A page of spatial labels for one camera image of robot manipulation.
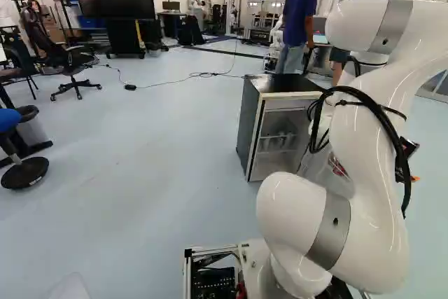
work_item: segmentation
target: light blue floor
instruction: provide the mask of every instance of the light blue floor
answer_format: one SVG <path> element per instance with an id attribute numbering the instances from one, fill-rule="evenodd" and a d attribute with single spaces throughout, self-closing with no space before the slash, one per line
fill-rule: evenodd
<path id="1" fill-rule="evenodd" d="M 234 52 L 236 47 L 237 53 L 257 56 L 265 56 L 268 53 L 268 47 L 248 45 L 245 43 L 241 43 L 241 41 L 236 41 L 235 39 L 206 43 L 205 45 L 200 45 L 198 47 L 212 50 L 222 50 L 225 52 Z"/>
<path id="2" fill-rule="evenodd" d="M 176 48 L 109 63 L 143 86 L 225 71 L 232 56 Z M 237 57 L 231 74 L 260 69 L 261 60 Z M 83 88 L 82 101 L 68 92 L 50 102 L 64 76 L 38 77 L 36 102 L 26 83 L 7 87 L 16 105 L 40 108 L 55 145 L 42 153 L 50 170 L 37 187 L 0 188 L 0 298 L 42 298 L 72 272 L 92 299 L 180 298 L 187 246 L 259 237 L 259 184 L 244 181 L 235 153 L 243 81 L 191 79 L 129 92 L 105 67 L 77 78 L 84 76 L 103 90 Z M 447 297 L 447 115 L 446 104 L 414 101 L 407 135 L 421 143 L 411 161 L 421 181 L 406 219 L 412 268 L 403 290 L 385 298 Z"/>

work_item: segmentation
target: jeans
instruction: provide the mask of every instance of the jeans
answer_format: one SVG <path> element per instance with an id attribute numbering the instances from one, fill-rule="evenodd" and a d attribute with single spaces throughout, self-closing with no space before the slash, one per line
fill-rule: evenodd
<path id="1" fill-rule="evenodd" d="M 305 44 L 290 47 L 285 45 L 275 67 L 276 74 L 294 74 L 296 70 L 303 70 L 303 48 Z"/>

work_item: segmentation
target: blue shirt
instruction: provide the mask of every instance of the blue shirt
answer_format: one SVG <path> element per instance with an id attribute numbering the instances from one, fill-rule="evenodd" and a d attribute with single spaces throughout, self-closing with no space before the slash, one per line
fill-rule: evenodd
<path id="1" fill-rule="evenodd" d="M 300 46 L 307 42 L 305 18 L 316 14 L 317 0 L 286 0 L 283 16 L 286 27 L 283 42 L 288 46 Z"/>

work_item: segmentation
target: desk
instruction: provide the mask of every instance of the desk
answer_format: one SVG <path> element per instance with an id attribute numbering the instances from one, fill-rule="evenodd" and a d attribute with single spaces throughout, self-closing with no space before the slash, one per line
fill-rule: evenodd
<path id="1" fill-rule="evenodd" d="M 244 80 L 237 153 L 247 181 L 297 172 L 309 142 L 307 108 L 321 91 L 295 74 Z"/>
<path id="2" fill-rule="evenodd" d="M 163 24 L 163 31 L 167 38 L 177 39 L 177 31 L 181 27 L 181 20 L 183 17 L 187 15 L 185 13 L 177 13 L 177 12 L 160 12 L 157 13 L 160 18 L 160 21 Z"/>

